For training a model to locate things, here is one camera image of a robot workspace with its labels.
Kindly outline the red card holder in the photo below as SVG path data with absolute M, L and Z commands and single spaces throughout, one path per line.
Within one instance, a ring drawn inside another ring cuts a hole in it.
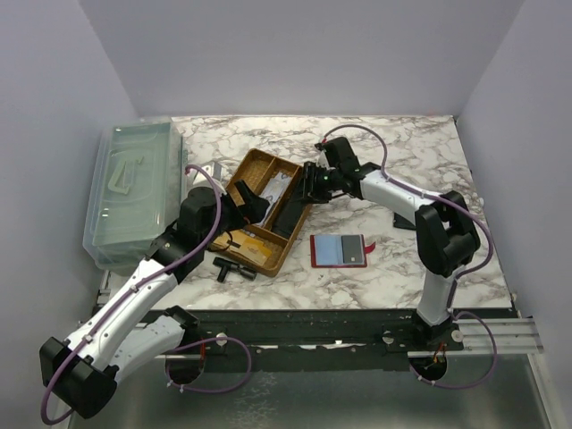
M 376 244 L 367 245 L 362 234 L 320 234 L 310 236 L 311 265 L 314 268 L 364 268 Z

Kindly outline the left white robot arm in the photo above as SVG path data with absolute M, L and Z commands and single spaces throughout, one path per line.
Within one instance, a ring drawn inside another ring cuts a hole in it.
M 91 418 L 113 397 L 118 384 L 148 361 L 165 352 L 203 350 L 208 341 L 199 336 L 198 320 L 181 307 L 165 309 L 143 329 L 137 325 L 202 263 L 213 240 L 263 220 L 268 201 L 245 181 L 238 181 L 236 188 L 241 205 L 214 181 L 192 188 L 178 218 L 153 241 L 120 291 L 65 340 L 51 337 L 42 345 L 39 357 L 46 392 L 40 415 L 45 424 L 61 421 L 47 414 L 52 395 L 71 413 Z

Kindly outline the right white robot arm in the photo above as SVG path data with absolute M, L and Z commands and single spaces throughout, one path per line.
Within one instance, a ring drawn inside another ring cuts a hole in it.
M 326 204 L 340 192 L 383 206 L 412 223 L 417 254 L 426 269 L 417 318 L 431 327 L 450 319 L 457 277 L 481 246 L 465 199 L 456 191 L 439 194 L 400 182 L 378 164 L 360 163 L 344 137 L 318 147 L 318 160 L 303 164 L 302 200 Z

